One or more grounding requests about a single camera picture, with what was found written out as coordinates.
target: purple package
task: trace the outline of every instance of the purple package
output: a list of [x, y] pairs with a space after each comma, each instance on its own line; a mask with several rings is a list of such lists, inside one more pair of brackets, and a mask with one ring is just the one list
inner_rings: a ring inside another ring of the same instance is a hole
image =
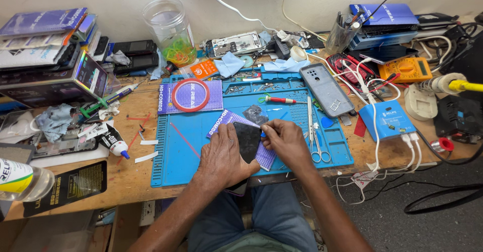
[[[204, 81], [210, 90], [208, 103], [198, 111], [223, 109], [223, 88], [221, 80]], [[184, 112], [173, 105], [171, 94], [177, 83], [159, 85], [158, 114]], [[205, 89], [196, 83], [186, 84], [179, 88], [176, 99], [183, 107], [196, 107], [205, 99]]]
[[[259, 125], [241, 117], [240, 115], [233, 113], [227, 109], [223, 110], [221, 113], [220, 117], [216, 120], [216, 123], [213, 125], [211, 130], [208, 132], [206, 135], [208, 138], [211, 138], [211, 135], [213, 133], [218, 131], [218, 126], [220, 124], [228, 124], [232, 123], [234, 121], [242, 122], [248, 125], [260, 127]], [[270, 168], [273, 164], [273, 161], [275, 160], [275, 157], [277, 154], [275, 153], [274, 150], [267, 150], [264, 146], [262, 141], [258, 144], [258, 149], [257, 149], [257, 154], [255, 154], [255, 158], [257, 159], [258, 163], [260, 164], [260, 167], [270, 171]]]

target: cardboard box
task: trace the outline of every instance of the cardboard box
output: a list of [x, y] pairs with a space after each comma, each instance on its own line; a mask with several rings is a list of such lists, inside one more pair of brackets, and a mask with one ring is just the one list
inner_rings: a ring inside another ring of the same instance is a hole
[[28, 107], [94, 102], [104, 96], [107, 73], [85, 51], [75, 67], [61, 72], [29, 72], [0, 76], [0, 93]]

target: floor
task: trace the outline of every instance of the floor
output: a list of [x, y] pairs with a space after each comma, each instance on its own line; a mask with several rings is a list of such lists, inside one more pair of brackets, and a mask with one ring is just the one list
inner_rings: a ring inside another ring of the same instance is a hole
[[[443, 186], [463, 185], [483, 182], [483, 158], [463, 166], [443, 164], [434, 169], [406, 174], [391, 182], [386, 188], [406, 181], [432, 182]], [[379, 190], [389, 180], [371, 182], [364, 191], [367, 198], [376, 194], [369, 190]], [[329, 186], [335, 185], [336, 177], [326, 179]], [[293, 187], [300, 201], [309, 204], [299, 183]], [[430, 193], [444, 188], [409, 183], [381, 193], [377, 198], [358, 205], [347, 205], [341, 201], [344, 210], [359, 228], [364, 237], [376, 251], [480, 251], [483, 247], [483, 198], [446, 211], [428, 214], [407, 215], [403, 212], [406, 205]], [[459, 195], [445, 195], [434, 199], [431, 206], [449, 202], [471, 192]], [[359, 201], [360, 190], [355, 184], [341, 187], [341, 195], [348, 202]], [[307, 213], [313, 213], [300, 204]]]

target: plastic bottle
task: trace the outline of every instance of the plastic bottle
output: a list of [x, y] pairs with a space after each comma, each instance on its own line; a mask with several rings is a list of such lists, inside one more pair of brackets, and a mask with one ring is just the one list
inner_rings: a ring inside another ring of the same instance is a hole
[[129, 147], [126, 142], [124, 142], [119, 132], [109, 124], [107, 124], [107, 130], [106, 133], [97, 135], [96, 141], [108, 148], [112, 154], [116, 156], [124, 156], [126, 159], [129, 159]]
[[0, 158], [0, 200], [36, 201], [51, 191], [54, 181], [50, 170]]
[[154, 0], [142, 11], [164, 60], [180, 68], [196, 59], [193, 33], [179, 0]]

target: white tape roll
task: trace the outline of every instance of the white tape roll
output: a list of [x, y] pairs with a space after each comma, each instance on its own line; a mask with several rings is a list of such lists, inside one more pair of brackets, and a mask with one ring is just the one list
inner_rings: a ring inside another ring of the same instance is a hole
[[298, 46], [292, 46], [290, 49], [290, 57], [296, 62], [301, 62], [307, 59], [307, 53]]

